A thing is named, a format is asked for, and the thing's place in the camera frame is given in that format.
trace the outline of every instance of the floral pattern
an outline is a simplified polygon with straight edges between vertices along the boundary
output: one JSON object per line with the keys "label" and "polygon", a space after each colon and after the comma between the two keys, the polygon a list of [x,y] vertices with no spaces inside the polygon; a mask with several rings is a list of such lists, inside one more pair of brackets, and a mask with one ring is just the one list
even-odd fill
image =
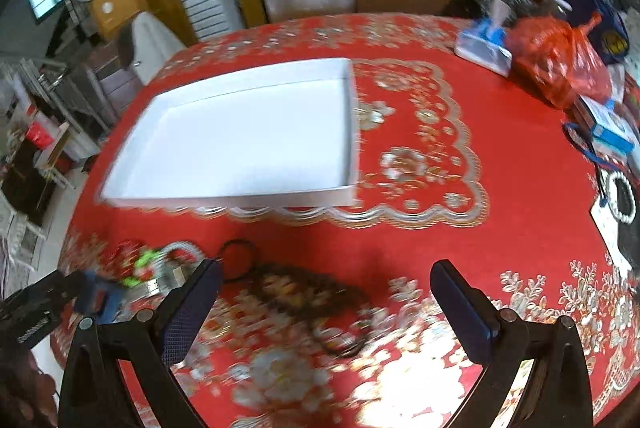
{"label": "floral pattern", "polygon": [[[95,236],[79,245],[72,231],[61,268],[97,268],[103,248]],[[590,375],[598,354],[610,354],[604,385],[593,397],[598,418],[608,401],[623,394],[640,374],[640,314],[616,267],[600,273],[599,279],[594,263],[572,261],[569,269],[572,280],[561,284],[557,307],[546,298],[544,275],[524,279],[514,271],[499,277],[508,299],[493,303],[498,309],[513,308],[529,321],[548,323],[571,316]],[[273,284],[274,291],[286,294],[286,283]],[[388,300],[381,305],[372,310],[372,334],[363,351],[352,360],[336,360],[323,353],[304,325],[241,290],[215,302],[187,358],[173,371],[190,397],[203,390],[214,398],[230,394],[246,412],[230,428],[302,428],[318,416],[340,424],[350,411],[364,427],[438,428],[462,403],[479,367],[466,358],[442,310],[433,297],[423,297],[417,280],[389,281]],[[78,315],[66,312],[62,328],[52,335],[62,358],[78,321]],[[348,330],[320,325],[317,334],[349,342]],[[227,354],[231,362],[219,366],[219,361],[228,361]],[[531,362],[523,362],[495,428],[508,425],[530,369]],[[346,383],[351,384],[348,390]],[[136,403],[145,425],[156,426],[144,401],[136,398]]]}
{"label": "floral pattern", "polygon": [[[308,209],[199,208],[207,217],[227,215],[239,221],[272,219],[287,225],[328,220],[340,227],[391,223],[420,229],[438,222],[471,227],[486,220],[488,196],[479,182],[481,167],[468,146],[466,126],[451,88],[436,65],[399,59],[355,59],[360,101],[356,115],[361,149],[356,204]],[[385,96],[371,100],[370,94]],[[394,130],[415,126],[412,144],[398,145]]]}
{"label": "floral pattern", "polygon": [[424,49],[452,52],[466,20],[412,14],[338,14],[293,20],[233,32],[178,53],[159,73],[162,79],[208,62],[231,62],[247,55],[282,55],[294,46],[336,49],[363,42],[399,48],[415,43]]}
{"label": "floral pattern", "polygon": [[[350,266],[354,270],[345,271],[348,278],[362,276],[366,285],[375,286],[376,291],[380,291],[381,275],[386,281],[389,274],[419,270],[416,276],[423,278],[423,269],[448,255],[437,252],[442,251],[443,244],[436,242],[440,247],[434,248],[430,239],[455,232],[443,226],[425,232],[428,234],[405,233],[398,228],[427,227],[437,222],[477,225],[488,213],[481,167],[470,149],[469,131],[444,72],[434,64],[446,67],[459,61],[447,54],[465,24],[463,20],[404,14],[309,18],[229,34],[178,53],[158,80],[145,88],[144,97],[190,80],[283,59],[381,58],[353,60],[362,152],[356,202],[348,208],[327,209],[182,210],[183,215],[175,220],[173,213],[114,209],[96,197],[100,193],[98,178],[107,169],[103,154],[81,196],[60,268],[65,272],[85,267],[99,270],[99,255],[106,248],[102,240],[116,243],[131,236],[166,242],[168,238],[189,235],[212,254],[216,246],[211,242],[247,232],[264,239],[264,248],[277,257],[276,249],[289,249],[288,246],[277,241],[267,243],[266,236],[270,236],[270,230],[282,231],[286,236],[284,229],[278,224],[247,224],[273,218],[291,225],[329,222],[287,233],[299,240],[327,239],[326,261],[337,263],[342,256],[345,262],[348,260],[330,265],[328,270]],[[447,75],[453,75],[449,74],[453,71],[446,70]],[[142,109],[143,102],[137,101],[134,107]],[[131,122],[135,108],[128,114]],[[121,128],[114,132],[105,152],[114,153],[123,131],[126,132]],[[497,182],[494,178],[492,187]],[[572,188],[582,191],[579,185]],[[220,219],[203,221],[196,217]],[[379,223],[386,225],[376,231],[344,230]],[[455,253],[455,239],[482,236],[494,225],[488,223],[474,231],[457,232],[453,239],[447,237],[451,240],[450,256],[465,260],[466,268],[460,267],[465,269],[463,273],[473,273],[480,266],[467,260],[462,249]],[[100,238],[92,236],[92,231],[98,231]],[[384,237],[380,249],[385,252],[379,257],[369,249],[380,237]],[[329,251],[338,245],[339,251]],[[295,263],[306,268],[324,267],[324,259],[304,256],[305,247],[303,241],[296,241],[286,254],[295,256]],[[417,251],[423,248],[424,254]],[[321,251],[312,255],[318,257]],[[522,257],[519,263],[529,268],[546,267],[551,257],[562,256],[557,250],[538,256],[530,248],[526,255],[516,254]],[[601,258],[596,254],[598,257],[593,258],[593,252],[581,252],[582,263],[567,263],[564,269],[549,266],[547,275],[537,275],[502,266],[515,259],[511,252],[496,256],[488,253],[480,262],[486,267],[476,275],[482,281],[474,284],[491,294],[497,307],[510,305],[532,321],[552,322],[561,315],[570,315],[576,321],[590,372],[594,415],[600,418],[637,382],[640,314],[628,283],[617,271],[612,267],[603,271],[602,264],[590,263]],[[363,259],[367,260],[366,265],[354,267],[354,262]],[[559,275],[564,276],[562,284],[556,280]],[[306,326],[273,313],[239,286],[225,286],[187,358],[174,366],[175,377],[203,415],[226,414],[225,425],[232,428],[296,428],[311,424],[352,427],[356,423],[371,427],[441,426],[471,389],[480,369],[466,358],[438,304],[421,288],[425,283],[394,278],[388,282],[386,296],[384,289],[382,295],[373,296],[372,335],[352,360],[327,356]],[[275,293],[286,290],[286,282],[273,281]],[[157,302],[147,305],[153,307]],[[54,353],[61,362],[66,358],[78,320],[78,315],[66,310],[61,328],[51,336]],[[346,325],[339,327],[321,324],[315,333],[337,345],[351,341],[351,330]],[[428,369],[436,376],[434,382],[446,383],[451,393],[445,395],[444,387],[432,390],[431,384],[418,382],[414,367]],[[521,366],[494,426],[508,425],[529,371],[527,364]],[[416,383],[427,387],[428,393],[418,396]],[[157,426],[144,401],[134,399],[145,425]],[[212,426],[220,424],[213,418],[207,420]]]}
{"label": "floral pattern", "polygon": [[360,129],[365,131],[375,130],[385,122],[385,117],[390,116],[395,111],[394,108],[388,107],[382,101],[373,101],[371,104],[361,102],[356,108]]}

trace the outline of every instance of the white beads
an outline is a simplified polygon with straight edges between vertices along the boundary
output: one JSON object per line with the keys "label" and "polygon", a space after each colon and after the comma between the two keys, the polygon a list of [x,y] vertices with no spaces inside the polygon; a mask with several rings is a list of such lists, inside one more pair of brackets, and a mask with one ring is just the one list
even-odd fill
{"label": "white beads", "polygon": [[[617,206],[613,206],[611,204],[613,201],[613,195],[617,195],[618,193],[618,187],[616,186],[617,180],[622,181],[625,185],[626,191],[628,192],[629,201],[631,202],[631,213],[629,215],[624,215]],[[631,183],[623,172],[609,172],[609,175],[607,175],[607,202],[609,203],[611,214],[617,221],[622,223],[632,223],[634,221],[634,218],[636,217],[636,198],[634,196],[633,189],[631,188]]]}

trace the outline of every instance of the red tablecloth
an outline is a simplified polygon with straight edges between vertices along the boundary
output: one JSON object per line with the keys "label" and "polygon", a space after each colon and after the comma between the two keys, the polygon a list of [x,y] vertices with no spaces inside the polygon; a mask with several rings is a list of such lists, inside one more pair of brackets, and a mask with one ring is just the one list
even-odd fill
{"label": "red tablecloth", "polygon": [[[123,239],[188,239],[214,255],[241,236],[269,260],[363,287],[379,307],[366,350],[335,361],[286,316],[245,291],[226,291],[176,369],[211,426],[441,426],[479,368],[429,296],[428,273],[440,258],[498,306],[535,321],[576,321],[596,418],[635,384],[640,318],[591,221],[593,169],[566,143],[561,112],[451,53],[463,26],[353,14],[236,32],[175,56],[114,130],[72,218],[63,271],[98,264]],[[335,56],[353,60],[360,99],[353,207],[169,212],[100,201],[107,169],[156,94],[242,68]],[[61,360],[78,319],[68,315],[52,337]],[[503,422],[525,380],[523,368]]]}

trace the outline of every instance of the white chair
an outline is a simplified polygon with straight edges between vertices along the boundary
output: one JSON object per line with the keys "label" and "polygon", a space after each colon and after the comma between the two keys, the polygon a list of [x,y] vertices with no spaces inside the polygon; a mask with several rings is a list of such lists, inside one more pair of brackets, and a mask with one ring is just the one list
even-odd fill
{"label": "white chair", "polygon": [[123,68],[133,68],[147,85],[164,64],[185,46],[149,12],[138,14],[118,35],[118,57]]}
{"label": "white chair", "polygon": [[20,265],[34,272],[35,268],[20,258],[20,255],[23,254],[28,257],[33,256],[33,253],[26,251],[22,247],[22,241],[27,230],[43,240],[47,239],[47,235],[42,228],[31,223],[26,215],[16,211],[7,201],[4,193],[0,191],[0,236],[2,247],[9,259],[9,264],[12,266]]}

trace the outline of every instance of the orange plastic bag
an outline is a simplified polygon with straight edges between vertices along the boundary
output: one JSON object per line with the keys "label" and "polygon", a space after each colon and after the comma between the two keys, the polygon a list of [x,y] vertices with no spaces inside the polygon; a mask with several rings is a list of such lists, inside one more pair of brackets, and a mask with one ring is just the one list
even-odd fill
{"label": "orange plastic bag", "polygon": [[607,102],[609,72],[587,39],[600,21],[594,13],[586,25],[572,29],[550,16],[519,20],[505,41],[516,71],[532,78],[556,108],[568,108],[578,94]]}

